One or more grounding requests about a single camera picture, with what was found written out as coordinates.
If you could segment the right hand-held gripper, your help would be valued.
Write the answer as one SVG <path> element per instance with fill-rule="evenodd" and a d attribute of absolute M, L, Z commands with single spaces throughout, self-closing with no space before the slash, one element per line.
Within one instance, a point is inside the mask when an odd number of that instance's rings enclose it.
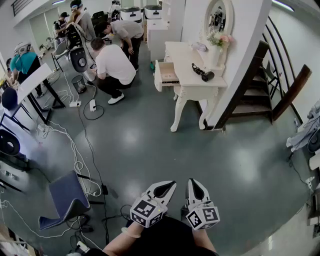
<path fill-rule="evenodd" d="M 218 207 L 211 201 L 209 192 L 202 183 L 189 178 L 185 198 L 188 209 L 186 220 L 193 230 L 210 229 L 220 222 Z"/>

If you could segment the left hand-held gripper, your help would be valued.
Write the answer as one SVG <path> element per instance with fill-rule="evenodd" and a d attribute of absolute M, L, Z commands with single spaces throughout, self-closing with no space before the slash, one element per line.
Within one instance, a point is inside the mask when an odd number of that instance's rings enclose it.
<path fill-rule="evenodd" d="M 130 219 L 144 228 L 158 223 L 168 210 L 164 204 L 169 203 L 176 187 L 177 184 L 174 180 L 152 184 L 146 193 L 143 193 L 133 203 L 130 208 Z"/>

